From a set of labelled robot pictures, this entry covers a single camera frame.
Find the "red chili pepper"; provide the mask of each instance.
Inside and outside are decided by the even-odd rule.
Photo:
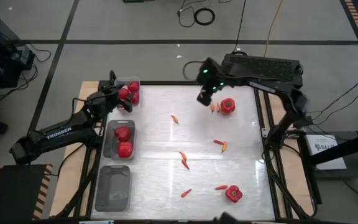
[[[227,189],[227,185],[222,185],[222,186],[219,186],[219,187],[215,187],[215,190],[224,190],[224,189]]]
[[[236,185],[232,185],[226,190],[226,197],[236,203],[242,198],[242,192]]]
[[[125,100],[125,98],[129,96],[129,94],[129,91],[125,88],[118,90],[118,97],[120,98],[120,100]]]
[[[128,90],[131,92],[139,91],[139,87],[140,87],[139,82],[133,81],[128,85]]]
[[[128,141],[131,136],[131,130],[127,126],[122,126],[114,130],[114,134],[120,142]]]
[[[131,103],[133,103],[133,104],[138,104],[139,103],[139,92],[137,91],[137,92],[135,92],[135,95],[134,95],[134,97],[132,98],[132,100],[131,100]]]
[[[188,189],[187,191],[183,192],[181,197],[186,197],[191,192],[191,189]]]
[[[181,163],[183,163],[183,165],[184,165],[187,169],[190,169],[189,166],[187,165],[186,160],[182,159],[182,160],[181,160]]]
[[[236,108],[236,104],[232,98],[226,98],[221,102],[221,109],[223,113],[230,114]]]
[[[221,144],[221,145],[223,145],[223,144],[224,144],[224,142],[219,141],[219,140],[214,140],[214,142],[215,142],[216,144]]]
[[[118,145],[117,154],[120,158],[128,158],[132,155],[133,148],[130,142],[120,142]]]

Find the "gray plastic tray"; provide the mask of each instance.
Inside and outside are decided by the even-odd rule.
[[[121,212],[129,202],[131,172],[128,166],[104,166],[100,169],[95,209]]]
[[[119,141],[114,135],[114,130],[116,128],[127,126],[131,130],[131,136],[129,137],[129,142],[132,143],[133,152],[129,158],[120,158],[117,154]],[[107,124],[106,134],[104,135],[103,145],[103,156],[111,159],[133,159],[135,154],[135,136],[136,136],[136,127],[133,120],[111,120]]]

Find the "plastic container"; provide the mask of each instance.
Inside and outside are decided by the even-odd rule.
[[[95,209],[98,212],[122,212],[129,204],[131,171],[128,166],[100,168]]]
[[[125,77],[125,78],[117,78],[115,81],[114,81],[114,84],[117,85],[119,83],[123,83],[124,84],[124,87],[123,88],[126,88],[128,89],[128,85],[131,84],[132,82],[138,82],[139,83],[139,103],[138,104],[132,104],[132,107],[137,107],[140,105],[140,99],[141,99],[141,92],[140,92],[140,89],[141,89],[141,85],[140,85],[140,78],[139,77]]]
[[[114,130],[119,127],[127,126],[131,131],[131,136],[127,142],[132,143],[132,154],[130,157],[121,158],[118,156],[118,145],[119,140],[114,134]],[[133,120],[111,120],[107,124],[106,135],[104,139],[103,147],[103,156],[111,159],[120,159],[120,160],[131,160],[135,155],[135,137],[136,137],[136,127],[135,121]]]

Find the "black floor stripe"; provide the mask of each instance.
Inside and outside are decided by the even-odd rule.
[[[70,14],[68,15],[68,19],[65,28],[63,30],[62,37],[60,38],[60,42],[57,47],[56,53],[53,56],[52,64],[49,68],[49,72],[46,81],[44,83],[44,87],[42,88],[40,98],[38,99],[37,107],[35,108],[34,115],[31,119],[29,130],[34,130],[37,128],[38,121],[41,117],[42,108],[44,107],[45,100],[47,99],[50,84],[52,83],[52,79],[55,74],[56,67],[59,63],[60,56],[62,55],[64,41],[67,39],[68,31],[70,30],[71,23],[73,22],[75,11],[77,10],[79,1],[80,0],[74,0],[73,6],[71,7],[71,11]]]
[[[18,44],[60,44],[61,40],[18,40]],[[235,44],[235,40],[65,40],[64,44]],[[265,45],[266,40],[239,40],[239,44]],[[269,45],[358,45],[358,40],[270,40]]]

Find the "small chili pepper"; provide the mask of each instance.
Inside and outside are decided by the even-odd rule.
[[[226,197],[234,203],[238,202],[242,198],[242,192],[236,185],[230,186],[226,190],[225,194],[226,194]]]
[[[176,124],[179,124],[179,121],[178,121],[178,118],[174,115],[171,115],[171,117],[173,118],[173,121],[176,123]]]
[[[219,141],[219,140],[214,140],[214,142],[215,142],[216,144],[221,144],[221,145],[223,145],[223,144],[224,144],[224,142]]]
[[[222,100],[221,108],[223,113],[230,114],[236,109],[236,104],[232,98],[226,98]]]
[[[190,170],[189,166],[187,165],[186,160],[182,159],[182,160],[181,160],[181,163],[183,163],[183,165],[184,165],[188,170]]]
[[[227,149],[227,142],[224,142],[224,143],[223,143],[223,146],[222,146],[222,153],[223,153],[224,151],[226,151],[226,149]]]
[[[183,192],[181,197],[186,197],[191,192],[191,189],[188,189],[187,191]]]
[[[179,153],[181,154],[181,157],[186,161],[187,157],[186,157],[185,153],[182,151],[180,151]]]
[[[215,187],[215,190],[224,190],[224,189],[227,189],[227,185],[222,185],[222,186],[219,186],[219,187]]]
[[[215,104],[212,102],[211,103],[211,111],[212,111],[212,113],[214,113],[214,110],[215,110]]]
[[[218,102],[216,103],[216,112],[220,112],[221,110],[221,104]]]

